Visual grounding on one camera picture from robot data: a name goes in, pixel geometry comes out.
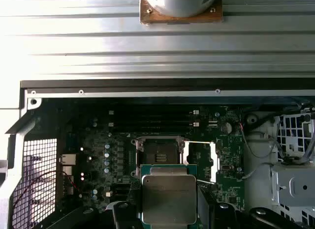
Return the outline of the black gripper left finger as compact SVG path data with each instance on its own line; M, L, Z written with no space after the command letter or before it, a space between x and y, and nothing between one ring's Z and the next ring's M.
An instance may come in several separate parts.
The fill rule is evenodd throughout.
M67 213L53 213L38 229L141 229L136 207L126 201L114 202L100 213L94 207L80 206Z

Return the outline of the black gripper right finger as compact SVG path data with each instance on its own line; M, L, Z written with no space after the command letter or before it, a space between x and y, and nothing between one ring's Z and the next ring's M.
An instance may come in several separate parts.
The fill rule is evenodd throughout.
M303 229L293 222L264 207L252 208L248 213L234 205L217 202L206 187L197 187L197 212L204 229Z

